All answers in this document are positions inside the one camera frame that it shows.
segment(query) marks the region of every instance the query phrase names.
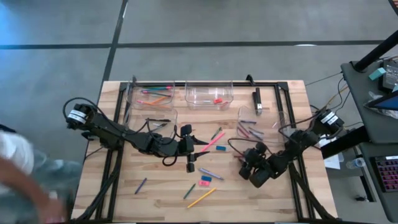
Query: plastic container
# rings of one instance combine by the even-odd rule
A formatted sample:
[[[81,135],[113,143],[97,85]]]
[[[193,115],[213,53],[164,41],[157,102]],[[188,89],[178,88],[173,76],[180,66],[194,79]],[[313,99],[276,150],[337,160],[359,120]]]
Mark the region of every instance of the plastic container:
[[[233,82],[185,82],[185,101],[191,110],[227,110],[234,100]]]
[[[352,161],[347,162],[346,166],[349,169],[357,169],[357,168],[365,167],[366,163],[363,158],[356,158],[356,159],[353,159]]]
[[[172,137],[174,135],[174,125],[177,124],[178,113],[175,109],[172,110],[131,110],[129,116],[128,126],[133,131],[138,131],[145,125],[147,119],[149,121],[149,129],[145,125],[140,132],[158,133],[163,137]]]
[[[127,100],[137,110],[172,110],[174,89],[174,82],[162,82],[156,86],[136,83]]]
[[[284,112],[263,111],[260,116],[256,115],[253,108],[240,107],[236,123],[236,133],[240,138],[263,141],[265,143],[284,143],[287,138],[278,132],[285,125],[287,115]],[[290,128],[281,130],[290,135]]]

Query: wooden tabletop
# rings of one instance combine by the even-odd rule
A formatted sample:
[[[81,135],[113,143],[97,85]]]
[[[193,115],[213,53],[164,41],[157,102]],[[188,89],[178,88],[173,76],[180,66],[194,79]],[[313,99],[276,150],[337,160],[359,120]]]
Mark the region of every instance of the wooden tabletop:
[[[311,116],[304,82],[301,80],[287,81],[296,121]],[[98,106],[109,118],[113,118],[120,82],[104,82]],[[255,188],[250,181],[238,174],[239,161],[233,157],[233,150],[227,145],[227,139],[236,137],[236,125],[239,109],[246,106],[253,111],[251,92],[253,87],[234,87],[234,100],[226,111],[190,110],[185,102],[185,90],[176,87],[174,108],[178,112],[179,127],[192,124],[196,138],[210,141],[215,131],[222,127],[226,133],[216,145],[227,147],[227,151],[216,151],[215,146],[209,148],[210,153],[199,157],[195,168],[208,169],[225,180],[214,179],[210,187],[201,187],[197,183],[203,175],[199,171],[186,173],[186,158],[180,157],[171,167],[162,165],[162,159],[140,154],[130,144],[124,145],[118,196],[114,210],[114,222],[294,222],[297,221],[290,184],[289,173],[285,172],[277,179],[269,179],[261,188]],[[273,87],[261,87],[263,113],[260,120],[270,120],[278,113]],[[125,103],[122,107],[122,122]],[[298,125],[306,128],[308,123]],[[279,137],[265,142],[272,152],[284,150]],[[239,150],[244,151],[253,144],[233,142]],[[87,153],[99,148],[99,142],[89,143]],[[195,146],[195,152],[203,146]],[[106,150],[93,154],[84,163],[75,207],[72,218],[81,215],[98,193],[103,175]],[[335,203],[331,194],[322,154],[318,149],[308,148],[303,153],[305,167],[311,191],[333,216],[337,216]],[[144,178],[147,182],[141,191],[134,195]],[[188,189],[197,184],[187,199],[183,196]],[[201,202],[187,208],[192,202],[211,188],[217,190]],[[300,198],[306,214],[303,193]],[[104,214],[108,210],[107,194]]]

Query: wire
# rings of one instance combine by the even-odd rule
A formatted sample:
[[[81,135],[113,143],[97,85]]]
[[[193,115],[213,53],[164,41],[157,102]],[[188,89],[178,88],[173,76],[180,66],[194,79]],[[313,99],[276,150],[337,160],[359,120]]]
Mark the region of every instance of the wire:
[[[321,141],[322,139],[333,139],[334,137],[336,137],[341,131],[343,130],[343,128],[339,128],[334,134],[329,135],[329,136],[325,136],[319,139],[319,141]]]
[[[67,117],[67,114],[66,114],[66,112],[65,112],[65,110],[66,110],[66,108],[67,108],[67,105],[68,105],[71,101],[73,101],[73,100],[85,100],[85,101],[89,102],[92,106],[94,106],[94,107],[101,113],[101,115],[105,118],[105,120],[106,120],[112,127],[114,127],[116,130],[118,130],[118,131],[124,133],[124,130],[120,130],[118,127],[116,127],[116,126],[111,122],[111,120],[105,115],[104,111],[102,111],[101,108],[99,108],[99,107],[98,107],[95,103],[93,103],[91,100],[89,100],[89,99],[87,99],[87,98],[84,98],[84,97],[74,97],[74,98],[72,98],[72,99],[69,99],[68,101],[66,101],[66,102],[63,104],[63,107],[62,107],[62,114],[63,114],[63,117],[64,117],[65,119],[68,118],[68,117]]]
[[[257,141],[257,140],[252,140],[252,139],[243,139],[243,138],[230,138],[230,139],[228,139],[228,140],[227,140],[228,145],[231,146],[231,148],[233,148],[237,153],[239,153],[239,154],[240,154],[241,156],[243,156],[243,157],[244,157],[244,154],[243,154],[242,152],[240,152],[239,150],[237,150],[237,149],[231,144],[230,140],[242,140],[242,141],[249,141],[249,142],[256,142],[256,143],[264,144],[262,141]],[[277,154],[271,152],[271,150],[269,150],[269,148],[268,148],[268,146],[267,146],[266,144],[264,144],[264,145],[266,146],[266,150],[267,150],[269,153],[271,153],[271,155],[278,156]]]
[[[162,160],[163,166],[172,166],[172,165],[174,165],[175,162],[177,161],[177,155],[175,155],[175,156],[174,156],[173,162],[171,162],[171,163],[169,163],[169,164],[165,163],[164,161],[165,161],[167,158],[169,158],[169,157],[171,157],[171,156],[167,156],[167,157],[163,158],[163,160]]]
[[[336,75],[339,75],[339,74],[341,74],[341,73],[343,73],[343,72],[339,72],[339,73],[336,73],[336,74],[334,74],[334,75],[330,75],[330,76],[328,76],[328,77],[326,77],[326,78],[322,78],[322,79],[319,79],[319,80],[317,80],[317,81],[310,82],[310,83],[308,83],[308,84],[305,84],[305,86],[309,86],[309,85],[312,85],[312,84],[314,84],[314,83],[317,83],[317,82],[326,80],[326,79],[328,79],[328,78],[335,77]]]
[[[346,101],[348,99],[349,94],[351,94],[351,91],[348,92],[346,98],[344,99],[343,105],[336,110],[335,114],[337,114],[337,111],[339,111],[340,109],[342,109],[344,107],[344,105],[346,104]]]
[[[348,128],[348,127],[351,127],[351,126],[354,126],[355,124],[363,124],[363,122],[362,121],[360,121],[360,122],[357,122],[357,123],[353,123],[353,124],[350,124],[350,125],[347,125],[347,126],[344,126],[344,128]]]
[[[148,131],[149,131],[148,133],[150,134],[150,136],[154,139],[155,142],[157,142],[157,143],[159,143],[159,144],[162,144],[162,145],[170,144],[171,142],[174,141],[175,136],[177,135],[177,132],[174,132],[173,138],[171,138],[170,141],[168,141],[168,142],[162,142],[162,141],[158,140],[158,139],[154,136],[154,134],[152,133],[152,131],[150,130],[148,118],[147,118],[146,125],[147,125]]]
[[[316,110],[319,110],[319,108],[317,108],[316,106],[314,106],[314,105],[310,105],[312,108],[314,108],[314,109],[316,109]]]
[[[343,97],[341,96],[341,90],[340,90],[340,83],[343,81],[344,78],[341,78],[341,80],[337,83],[337,91],[338,91],[338,96],[340,97],[340,103],[337,106],[334,106],[330,108],[331,110],[339,107],[343,103]]]
[[[85,159],[87,159],[89,156],[91,156],[92,154],[98,152],[99,150],[101,150],[101,149],[103,149],[103,148],[104,148],[104,147],[101,147],[101,148],[99,148],[99,149],[96,149],[94,152],[91,152],[90,154],[88,154],[88,155],[85,157]]]

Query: table leg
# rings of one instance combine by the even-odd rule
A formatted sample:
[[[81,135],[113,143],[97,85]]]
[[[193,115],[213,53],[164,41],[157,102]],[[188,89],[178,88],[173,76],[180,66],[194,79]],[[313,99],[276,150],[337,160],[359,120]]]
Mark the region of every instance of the table leg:
[[[338,154],[339,152],[344,151],[345,149],[349,149],[358,145],[361,142],[369,142],[368,132],[366,132],[365,126],[354,129],[344,136],[338,138],[336,141],[333,141],[326,146],[321,147],[322,156],[324,159],[327,159],[331,156]]]

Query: teal object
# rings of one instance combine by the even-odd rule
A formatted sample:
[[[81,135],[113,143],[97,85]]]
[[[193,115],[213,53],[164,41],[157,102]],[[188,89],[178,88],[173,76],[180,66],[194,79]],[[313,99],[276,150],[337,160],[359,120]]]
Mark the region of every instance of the teal object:
[[[225,146],[216,146],[216,150],[226,151]]]
[[[208,176],[202,176],[201,179],[211,182],[211,177],[208,177]]]
[[[372,72],[372,74],[369,75],[369,78],[374,81],[375,79],[379,78],[380,76],[386,74],[386,70],[384,68],[378,68],[376,71]]]

